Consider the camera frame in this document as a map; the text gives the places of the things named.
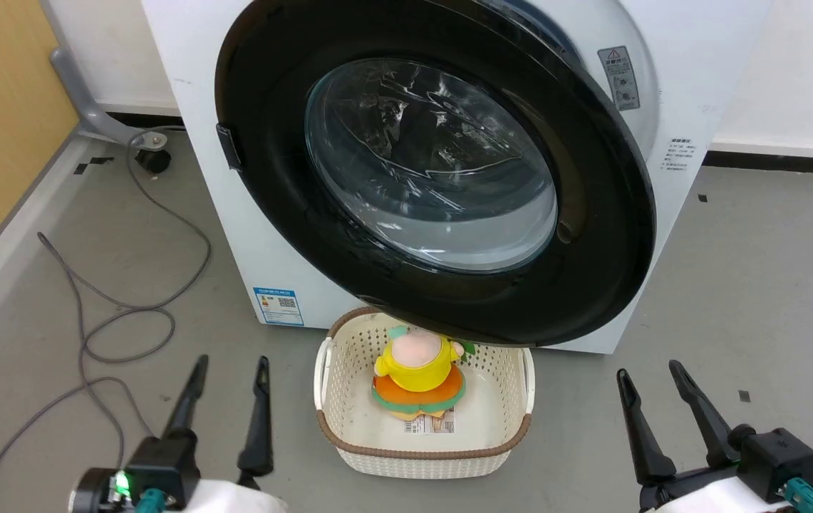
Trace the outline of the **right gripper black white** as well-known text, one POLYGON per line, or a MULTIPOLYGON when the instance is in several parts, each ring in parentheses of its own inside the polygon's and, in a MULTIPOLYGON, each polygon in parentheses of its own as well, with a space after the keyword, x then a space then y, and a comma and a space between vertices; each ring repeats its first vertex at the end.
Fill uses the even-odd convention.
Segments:
POLYGON ((730 428, 680 361, 668 368, 700 431, 706 467, 677 473, 641 409, 630 373, 616 383, 641 488, 641 512, 813 512, 813 449, 784 428, 730 428))

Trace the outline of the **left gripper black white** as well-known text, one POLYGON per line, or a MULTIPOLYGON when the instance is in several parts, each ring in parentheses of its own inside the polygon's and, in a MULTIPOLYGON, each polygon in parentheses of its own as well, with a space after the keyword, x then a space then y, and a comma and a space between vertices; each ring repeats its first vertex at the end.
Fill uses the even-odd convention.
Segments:
POLYGON ((200 355, 162 432, 138 446, 123 470, 87 470, 68 498, 71 512, 286 512, 288 505, 259 488, 274 471, 269 358, 261 356, 253 383, 254 409, 237 458, 235 481, 205 480, 197 439, 189 436, 209 367, 200 355))

